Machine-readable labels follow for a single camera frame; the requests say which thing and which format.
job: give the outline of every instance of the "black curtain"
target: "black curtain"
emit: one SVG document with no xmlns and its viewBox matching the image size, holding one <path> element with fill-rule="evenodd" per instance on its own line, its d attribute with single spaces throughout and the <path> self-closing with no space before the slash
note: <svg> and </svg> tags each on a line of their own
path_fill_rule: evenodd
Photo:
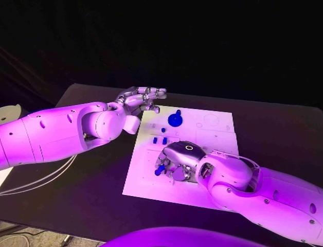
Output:
<svg viewBox="0 0 323 247">
<path fill-rule="evenodd" d="M 0 1 L 0 106 L 73 83 L 323 110 L 323 2 Z"/>
</svg>

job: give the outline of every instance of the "small blue piece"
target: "small blue piece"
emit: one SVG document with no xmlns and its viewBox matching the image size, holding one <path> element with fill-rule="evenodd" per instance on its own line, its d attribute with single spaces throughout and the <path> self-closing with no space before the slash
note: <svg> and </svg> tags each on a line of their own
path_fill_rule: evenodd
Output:
<svg viewBox="0 0 323 247">
<path fill-rule="evenodd" d="M 182 125 L 182 111 L 180 110 L 177 110 L 176 113 L 169 116 L 167 123 L 173 127 L 177 127 Z"/>
<path fill-rule="evenodd" d="M 158 168 L 156 169 L 156 172 L 154 172 L 156 176 L 158 176 L 161 174 L 161 172 L 164 171 L 164 169 L 166 169 L 166 166 L 164 165 L 160 165 Z"/>
</svg>

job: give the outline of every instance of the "black table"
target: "black table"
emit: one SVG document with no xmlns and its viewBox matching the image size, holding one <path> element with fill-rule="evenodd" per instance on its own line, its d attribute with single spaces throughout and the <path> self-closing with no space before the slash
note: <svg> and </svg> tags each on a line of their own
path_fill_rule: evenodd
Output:
<svg viewBox="0 0 323 247">
<path fill-rule="evenodd" d="M 57 107 L 111 102 L 121 89 L 75 84 Z M 169 94 L 156 104 L 232 112 L 239 154 L 323 188 L 323 113 L 317 108 Z M 65 174 L 39 189 L 0 197 L 0 221 L 108 241 L 156 226 L 187 226 L 268 246 L 303 246 L 239 214 L 122 195 L 135 135 L 78 155 Z M 0 190 L 26 184 L 65 161 L 16 167 Z"/>
</svg>

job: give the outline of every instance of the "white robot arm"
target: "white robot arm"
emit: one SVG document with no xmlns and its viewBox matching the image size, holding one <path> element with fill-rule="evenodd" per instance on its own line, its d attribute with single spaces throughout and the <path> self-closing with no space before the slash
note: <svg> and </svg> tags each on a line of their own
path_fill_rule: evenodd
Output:
<svg viewBox="0 0 323 247">
<path fill-rule="evenodd" d="M 131 87 L 111 103 L 92 102 L 39 111 L 0 125 L 0 170 L 62 160 L 114 140 L 121 131 L 135 134 L 143 110 L 158 107 L 166 89 Z"/>
<path fill-rule="evenodd" d="M 206 154 L 180 141 L 164 147 L 156 175 L 196 182 L 222 210 L 239 213 L 283 237 L 323 246 L 323 189 L 244 158 L 248 166 L 239 158 L 218 150 Z"/>
</svg>

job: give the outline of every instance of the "robotic hand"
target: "robotic hand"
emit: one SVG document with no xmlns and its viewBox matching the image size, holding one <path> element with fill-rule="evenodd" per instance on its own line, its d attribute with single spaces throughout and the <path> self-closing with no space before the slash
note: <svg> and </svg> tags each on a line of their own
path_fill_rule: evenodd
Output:
<svg viewBox="0 0 323 247">
<path fill-rule="evenodd" d="M 92 102 L 39 111 L 0 125 L 0 170 L 62 160 L 114 140 L 121 131 L 135 134 L 144 110 L 158 107 L 166 89 L 131 87 L 114 102 Z"/>
<path fill-rule="evenodd" d="M 184 141 L 164 147 L 156 168 L 156 175 L 196 182 L 222 210 L 239 213 L 283 237 L 323 246 L 322 188 L 245 157 L 218 150 L 206 154 Z"/>
</svg>

